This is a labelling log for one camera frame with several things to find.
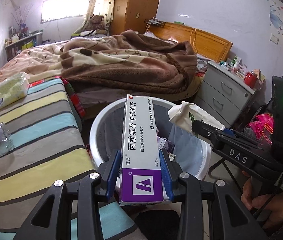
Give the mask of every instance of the fleece blanket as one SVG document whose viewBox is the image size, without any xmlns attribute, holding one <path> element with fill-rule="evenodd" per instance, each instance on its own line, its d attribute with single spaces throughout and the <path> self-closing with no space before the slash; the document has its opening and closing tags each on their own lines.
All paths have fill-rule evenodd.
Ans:
<svg viewBox="0 0 283 240">
<path fill-rule="evenodd" d="M 172 45 L 129 30 L 24 50 L 0 69 L 0 82 L 21 71 L 30 82 L 61 75 L 76 92 L 102 86 L 176 94 L 187 90 L 198 68 L 188 41 Z"/>
</svg>

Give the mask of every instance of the blue leaf decal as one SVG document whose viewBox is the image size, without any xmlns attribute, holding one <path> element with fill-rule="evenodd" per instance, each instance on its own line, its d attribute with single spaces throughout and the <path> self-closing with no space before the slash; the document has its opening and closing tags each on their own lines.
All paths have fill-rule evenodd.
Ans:
<svg viewBox="0 0 283 240">
<path fill-rule="evenodd" d="M 276 14 L 273 14 L 273 12 L 275 12 L 275 10 L 272 9 L 269 12 L 269 18 L 271 19 L 271 23 L 276 29 L 281 29 L 281 27 L 283 26 L 283 22 Z"/>
</svg>

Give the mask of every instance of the blue gripper pad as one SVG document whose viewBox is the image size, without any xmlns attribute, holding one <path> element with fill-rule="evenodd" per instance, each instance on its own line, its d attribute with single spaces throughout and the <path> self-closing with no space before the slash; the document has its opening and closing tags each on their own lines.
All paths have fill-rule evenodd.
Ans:
<svg viewBox="0 0 283 240">
<path fill-rule="evenodd" d="M 233 131 L 232 131 L 231 129 L 225 128 L 225 129 L 223 130 L 223 132 L 224 132 L 224 133 L 227 133 L 228 135 L 231 135 L 231 136 L 235 137 L 235 135 L 234 135 L 234 133 L 233 133 Z"/>
<path fill-rule="evenodd" d="M 173 181 L 169 174 L 167 163 L 165 161 L 162 150 L 159 150 L 160 154 L 160 170 L 162 174 L 162 181 L 165 187 L 166 195 L 169 197 L 170 201 L 173 201 Z"/>
<path fill-rule="evenodd" d="M 113 165 L 111 167 L 111 171 L 110 171 L 110 174 L 107 180 L 107 193 L 105 196 L 108 201 L 114 195 L 120 165 L 121 165 L 121 152 L 120 150 L 117 150 L 116 156 L 114 158 Z"/>
</svg>

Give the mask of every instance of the red plaid cloth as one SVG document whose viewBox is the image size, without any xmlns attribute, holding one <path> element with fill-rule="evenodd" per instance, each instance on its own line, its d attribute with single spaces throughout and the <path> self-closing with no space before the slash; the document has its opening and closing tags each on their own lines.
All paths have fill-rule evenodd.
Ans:
<svg viewBox="0 0 283 240">
<path fill-rule="evenodd" d="M 83 105 L 81 104 L 78 95 L 76 94 L 75 90 L 73 89 L 71 84 L 66 79 L 64 79 L 62 77 L 60 77 L 60 78 L 64 83 L 65 89 L 66 89 L 66 91 L 67 91 L 67 93 L 70 97 L 70 100 L 74 104 L 76 111 L 78 112 L 79 116 L 83 119 L 86 115 L 86 111 L 85 111 Z"/>
<path fill-rule="evenodd" d="M 274 119 L 271 117 L 267 123 L 264 125 L 262 135 L 260 140 L 262 142 L 266 141 L 268 144 L 272 145 L 271 135 L 273 134 Z"/>
<path fill-rule="evenodd" d="M 248 124 L 248 127 L 250 127 L 256 134 L 257 139 L 261 138 L 264 125 L 268 122 L 270 118 L 271 118 L 270 114 L 259 114 L 255 117 L 256 121 L 250 122 Z"/>
</svg>

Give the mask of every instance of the tissue pack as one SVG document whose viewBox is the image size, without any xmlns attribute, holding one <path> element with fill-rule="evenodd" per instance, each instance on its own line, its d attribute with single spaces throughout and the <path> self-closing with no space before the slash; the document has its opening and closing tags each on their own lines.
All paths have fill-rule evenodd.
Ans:
<svg viewBox="0 0 283 240">
<path fill-rule="evenodd" d="M 24 98 L 27 95 L 29 82 L 26 73 L 17 73 L 0 83 L 0 109 Z"/>
<path fill-rule="evenodd" d="M 121 203 L 163 201 L 152 99 L 127 95 L 122 140 Z"/>
</svg>

